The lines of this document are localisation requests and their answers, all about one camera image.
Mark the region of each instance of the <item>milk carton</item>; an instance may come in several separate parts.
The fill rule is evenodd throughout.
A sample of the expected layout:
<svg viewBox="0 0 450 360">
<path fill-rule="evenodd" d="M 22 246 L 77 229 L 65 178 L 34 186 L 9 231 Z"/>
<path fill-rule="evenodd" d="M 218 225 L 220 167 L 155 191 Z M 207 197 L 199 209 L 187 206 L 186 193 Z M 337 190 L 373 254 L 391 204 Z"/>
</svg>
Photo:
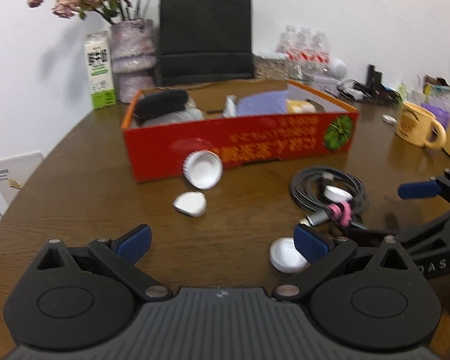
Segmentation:
<svg viewBox="0 0 450 360">
<path fill-rule="evenodd" d="M 94 108 L 115 104 L 115 89 L 113 87 L 107 31 L 87 35 L 85 57 L 87 59 L 91 101 Z"/>
</svg>

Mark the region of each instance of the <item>purple cloth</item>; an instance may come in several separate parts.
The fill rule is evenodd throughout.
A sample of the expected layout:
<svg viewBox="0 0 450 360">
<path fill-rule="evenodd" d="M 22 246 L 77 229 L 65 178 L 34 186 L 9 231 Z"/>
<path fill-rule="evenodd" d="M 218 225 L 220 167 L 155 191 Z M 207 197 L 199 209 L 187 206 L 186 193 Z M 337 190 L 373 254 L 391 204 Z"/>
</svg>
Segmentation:
<svg viewBox="0 0 450 360">
<path fill-rule="evenodd" d="M 287 113 L 289 91 L 273 91 L 244 97 L 236 107 L 237 116 L 283 115 Z"/>
<path fill-rule="evenodd" d="M 430 104 L 421 103 L 420 107 L 425 108 L 427 111 L 432 112 L 433 115 L 437 118 L 440 124 L 445 128 L 448 128 L 448 124 L 450 123 L 450 112 L 444 111 L 441 108 L 434 107 Z"/>
</svg>

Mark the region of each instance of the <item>mug handle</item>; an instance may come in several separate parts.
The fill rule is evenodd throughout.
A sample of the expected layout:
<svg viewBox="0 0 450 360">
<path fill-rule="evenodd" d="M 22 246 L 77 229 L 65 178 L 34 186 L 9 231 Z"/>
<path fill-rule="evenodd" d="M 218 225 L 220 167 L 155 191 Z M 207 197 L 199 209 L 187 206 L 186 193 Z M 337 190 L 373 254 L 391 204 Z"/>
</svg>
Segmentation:
<svg viewBox="0 0 450 360">
<path fill-rule="evenodd" d="M 442 149 L 444 144 L 447 142 L 447 133 L 445 128 L 443 128 L 442 124 L 437 119 L 432 119 L 432 127 L 435 128 L 435 131 L 437 132 L 437 139 L 433 142 L 426 140 L 425 147 L 432 150 Z"/>
</svg>

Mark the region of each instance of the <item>black paper bag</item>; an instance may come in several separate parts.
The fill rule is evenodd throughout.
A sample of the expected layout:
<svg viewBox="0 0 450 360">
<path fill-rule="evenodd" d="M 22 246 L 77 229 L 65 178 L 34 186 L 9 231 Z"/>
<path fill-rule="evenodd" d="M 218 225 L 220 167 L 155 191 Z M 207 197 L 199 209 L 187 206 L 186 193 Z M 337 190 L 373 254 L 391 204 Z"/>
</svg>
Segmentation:
<svg viewBox="0 0 450 360">
<path fill-rule="evenodd" d="M 252 79 L 251 0 L 160 0 L 161 85 Z"/>
</svg>

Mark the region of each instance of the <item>yellow mug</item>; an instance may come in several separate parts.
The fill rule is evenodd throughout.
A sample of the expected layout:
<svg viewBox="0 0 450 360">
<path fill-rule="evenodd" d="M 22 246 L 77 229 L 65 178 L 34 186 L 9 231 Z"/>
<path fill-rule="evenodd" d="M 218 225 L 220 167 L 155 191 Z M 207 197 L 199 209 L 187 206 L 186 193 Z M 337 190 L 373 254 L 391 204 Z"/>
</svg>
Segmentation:
<svg viewBox="0 0 450 360">
<path fill-rule="evenodd" d="M 437 139 L 430 141 L 432 129 L 437 133 Z M 441 149 L 447 142 L 447 133 L 432 112 L 419 105 L 403 102 L 400 121 L 395 133 L 407 142 L 428 149 Z"/>
</svg>

